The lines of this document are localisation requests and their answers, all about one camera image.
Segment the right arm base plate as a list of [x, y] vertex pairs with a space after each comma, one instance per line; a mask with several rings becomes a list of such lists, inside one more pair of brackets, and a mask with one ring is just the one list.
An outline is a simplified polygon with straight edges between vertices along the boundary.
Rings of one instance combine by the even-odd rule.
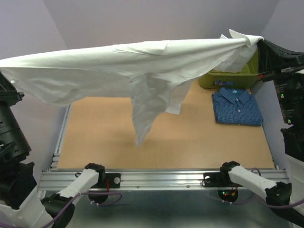
[[232, 187], [234, 185], [234, 183], [230, 180], [229, 175], [222, 172], [204, 173], [201, 184], [203, 187], [207, 188]]

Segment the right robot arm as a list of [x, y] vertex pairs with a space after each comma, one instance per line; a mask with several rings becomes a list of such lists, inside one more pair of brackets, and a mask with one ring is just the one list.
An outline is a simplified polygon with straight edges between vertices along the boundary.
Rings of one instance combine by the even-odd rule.
[[239, 163], [224, 163], [217, 180], [222, 186], [238, 184], [250, 190], [278, 217], [294, 227], [304, 226], [304, 54], [280, 47], [268, 40], [258, 43], [259, 81], [272, 81], [284, 123], [287, 183], [262, 177], [257, 169]]

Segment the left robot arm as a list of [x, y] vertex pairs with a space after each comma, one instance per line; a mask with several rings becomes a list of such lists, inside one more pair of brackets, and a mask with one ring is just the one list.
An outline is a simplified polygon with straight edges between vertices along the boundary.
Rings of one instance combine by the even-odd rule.
[[33, 176], [34, 163], [23, 163], [31, 151], [11, 106], [21, 101], [21, 92], [0, 76], [0, 210], [16, 227], [65, 228], [78, 199], [92, 186], [105, 184], [105, 168], [90, 163], [68, 187], [40, 199]]

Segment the white long sleeve shirt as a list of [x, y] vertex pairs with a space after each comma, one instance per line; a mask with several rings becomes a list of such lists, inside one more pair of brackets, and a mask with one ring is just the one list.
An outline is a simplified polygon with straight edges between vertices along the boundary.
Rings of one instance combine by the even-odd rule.
[[145, 41], [61, 50], [1, 60], [0, 71], [17, 89], [49, 105], [85, 97], [128, 97], [136, 144], [158, 115], [179, 114], [192, 82], [215, 69], [240, 71], [261, 36], [230, 30], [230, 37]]

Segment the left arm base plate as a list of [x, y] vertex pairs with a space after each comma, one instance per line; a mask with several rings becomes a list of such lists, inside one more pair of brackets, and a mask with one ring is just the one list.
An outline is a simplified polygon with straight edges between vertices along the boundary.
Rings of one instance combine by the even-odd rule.
[[99, 174], [96, 171], [83, 170], [72, 182], [78, 190], [120, 188], [121, 175], [119, 173]]

